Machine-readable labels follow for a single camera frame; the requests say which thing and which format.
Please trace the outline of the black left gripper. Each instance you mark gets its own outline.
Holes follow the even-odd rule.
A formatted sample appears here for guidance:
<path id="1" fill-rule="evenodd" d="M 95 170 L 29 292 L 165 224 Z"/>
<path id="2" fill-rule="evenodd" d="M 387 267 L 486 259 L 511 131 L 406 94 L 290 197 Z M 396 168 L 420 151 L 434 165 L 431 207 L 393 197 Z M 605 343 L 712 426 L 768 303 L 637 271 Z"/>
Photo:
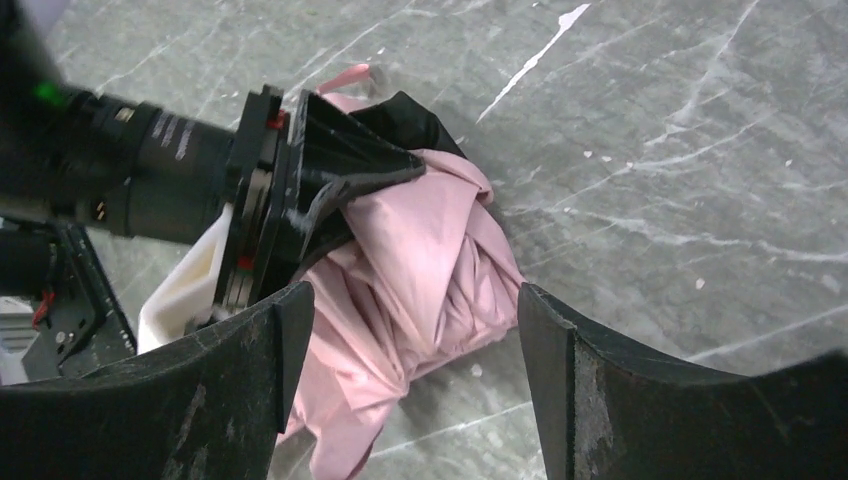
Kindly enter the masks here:
<path id="1" fill-rule="evenodd" d="M 410 151 L 303 90 L 290 144 L 294 186 L 289 191 L 297 199 L 288 206 L 290 115 L 281 108 L 283 94 L 270 85 L 248 94 L 226 163 L 224 193 L 232 218 L 213 304 L 228 312 L 290 283 L 294 262 L 318 258 L 350 240 L 343 209 L 351 201 L 411 181 L 425 170 Z"/>

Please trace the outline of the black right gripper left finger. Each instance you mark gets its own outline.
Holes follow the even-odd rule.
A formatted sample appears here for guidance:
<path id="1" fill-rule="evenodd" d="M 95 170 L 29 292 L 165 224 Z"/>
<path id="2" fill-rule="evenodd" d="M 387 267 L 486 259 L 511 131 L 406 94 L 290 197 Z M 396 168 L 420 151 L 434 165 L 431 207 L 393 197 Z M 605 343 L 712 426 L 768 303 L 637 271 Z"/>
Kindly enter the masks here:
<path id="1" fill-rule="evenodd" d="M 299 282 L 80 378 L 1 390 L 5 479 L 263 479 L 314 319 Z"/>

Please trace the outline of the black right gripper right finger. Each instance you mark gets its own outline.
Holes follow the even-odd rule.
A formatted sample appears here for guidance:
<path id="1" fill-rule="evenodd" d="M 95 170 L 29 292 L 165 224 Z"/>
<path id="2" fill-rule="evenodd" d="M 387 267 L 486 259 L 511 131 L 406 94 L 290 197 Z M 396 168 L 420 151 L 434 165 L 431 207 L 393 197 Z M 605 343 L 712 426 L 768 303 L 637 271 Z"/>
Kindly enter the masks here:
<path id="1" fill-rule="evenodd" d="M 843 479 L 847 356 L 746 377 L 687 362 L 542 288 L 518 327 L 550 479 Z"/>

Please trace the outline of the pink and black folding umbrella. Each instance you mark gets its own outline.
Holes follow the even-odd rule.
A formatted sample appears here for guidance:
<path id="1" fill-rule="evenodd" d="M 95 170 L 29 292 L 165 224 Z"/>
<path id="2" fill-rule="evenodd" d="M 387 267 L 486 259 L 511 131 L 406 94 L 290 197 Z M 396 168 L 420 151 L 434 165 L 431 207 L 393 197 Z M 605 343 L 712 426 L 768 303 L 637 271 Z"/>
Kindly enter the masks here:
<path id="1" fill-rule="evenodd" d="M 355 477 L 412 381 L 513 328 L 523 283 L 490 182 L 439 118 L 401 92 L 374 104 L 342 93 L 376 74 L 354 65 L 319 95 L 425 172 L 349 203 L 352 239 L 305 272 L 315 314 L 287 432 L 314 435 L 317 479 Z"/>

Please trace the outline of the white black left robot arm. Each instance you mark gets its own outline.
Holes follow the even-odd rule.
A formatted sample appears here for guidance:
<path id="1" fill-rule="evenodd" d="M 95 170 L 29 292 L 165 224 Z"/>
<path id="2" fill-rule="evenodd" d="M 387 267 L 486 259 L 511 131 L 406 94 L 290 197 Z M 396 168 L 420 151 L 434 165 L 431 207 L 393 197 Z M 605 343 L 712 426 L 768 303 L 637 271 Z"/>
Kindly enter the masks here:
<path id="1" fill-rule="evenodd" d="M 214 299 L 252 304 L 349 237 L 351 200 L 422 160 L 311 91 L 248 95 L 228 131 L 67 84 L 27 9 L 1 5 L 1 212 L 189 244 L 232 218 Z"/>

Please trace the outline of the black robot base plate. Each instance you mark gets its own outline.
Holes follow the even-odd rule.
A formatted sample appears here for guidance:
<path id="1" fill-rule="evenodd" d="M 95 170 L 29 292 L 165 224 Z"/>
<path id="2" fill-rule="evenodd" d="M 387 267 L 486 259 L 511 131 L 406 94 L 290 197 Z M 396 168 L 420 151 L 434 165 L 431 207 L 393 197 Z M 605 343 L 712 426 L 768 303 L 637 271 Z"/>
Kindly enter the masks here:
<path id="1" fill-rule="evenodd" d="M 2 384 L 81 377 L 136 353 L 130 324 L 83 228 L 2 226 Z"/>

